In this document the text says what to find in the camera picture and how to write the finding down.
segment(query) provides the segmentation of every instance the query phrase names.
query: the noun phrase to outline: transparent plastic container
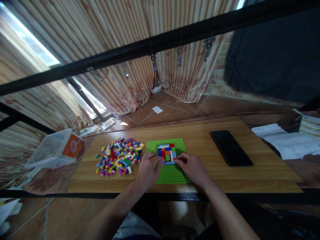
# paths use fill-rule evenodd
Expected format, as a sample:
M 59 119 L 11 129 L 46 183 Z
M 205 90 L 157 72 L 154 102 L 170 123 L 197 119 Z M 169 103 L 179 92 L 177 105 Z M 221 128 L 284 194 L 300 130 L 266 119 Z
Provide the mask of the transparent plastic container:
M 71 128 L 47 135 L 24 165 L 25 168 L 58 168 L 77 160 L 83 139 Z

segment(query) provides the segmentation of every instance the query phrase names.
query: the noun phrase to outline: smartphone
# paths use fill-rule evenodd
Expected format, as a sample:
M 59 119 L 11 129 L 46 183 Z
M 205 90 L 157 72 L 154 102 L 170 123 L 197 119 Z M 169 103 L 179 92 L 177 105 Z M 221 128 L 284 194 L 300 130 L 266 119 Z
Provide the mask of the smartphone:
M 211 136 L 230 167 L 253 166 L 253 162 L 227 130 L 211 132 Z

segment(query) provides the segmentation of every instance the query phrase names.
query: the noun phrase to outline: white cloth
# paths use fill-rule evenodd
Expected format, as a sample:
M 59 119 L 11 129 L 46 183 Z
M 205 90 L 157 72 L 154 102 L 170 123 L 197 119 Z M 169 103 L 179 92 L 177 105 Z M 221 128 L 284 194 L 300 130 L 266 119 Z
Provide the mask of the white cloth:
M 152 235 L 161 239 L 160 235 L 152 227 L 134 212 L 130 211 L 113 239 L 123 239 L 134 235 Z

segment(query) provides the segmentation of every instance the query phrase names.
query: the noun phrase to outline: wooden table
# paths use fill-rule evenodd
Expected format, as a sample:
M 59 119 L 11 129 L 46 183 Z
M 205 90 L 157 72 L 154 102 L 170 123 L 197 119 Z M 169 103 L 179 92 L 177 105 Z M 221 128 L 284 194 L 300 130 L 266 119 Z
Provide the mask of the wooden table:
M 228 130 L 254 163 L 253 167 L 229 167 L 213 142 L 209 132 Z M 211 177 L 229 193 L 301 193 L 296 182 L 301 179 L 259 139 L 238 117 L 203 120 L 173 125 L 137 128 L 127 131 L 99 134 L 85 153 L 70 180 L 68 193 L 119 193 L 131 183 L 139 165 L 133 166 L 133 174 L 115 174 L 101 177 L 95 174 L 99 162 L 94 156 L 115 138 L 133 138 L 145 145 L 147 141 L 182 137 L 186 150 L 199 156 Z M 158 184 L 149 192 L 183 193 L 201 191 L 193 184 Z

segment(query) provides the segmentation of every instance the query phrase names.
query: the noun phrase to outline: pile of lego bricks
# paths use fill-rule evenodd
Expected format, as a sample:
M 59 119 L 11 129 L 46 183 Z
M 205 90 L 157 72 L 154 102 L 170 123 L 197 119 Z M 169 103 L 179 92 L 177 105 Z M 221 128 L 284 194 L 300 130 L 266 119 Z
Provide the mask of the pile of lego bricks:
M 108 144 L 101 149 L 101 154 L 95 156 L 95 158 L 102 157 L 101 162 L 97 164 L 96 173 L 102 177 L 113 175 L 116 171 L 120 174 L 131 174 L 130 164 L 140 162 L 139 156 L 143 147 L 143 143 L 135 142 L 132 138 L 126 141 L 124 138 L 115 139 L 111 145 Z
M 174 144 L 165 144 L 158 146 L 158 155 L 163 157 L 162 165 L 174 165 L 177 159 L 177 153 Z

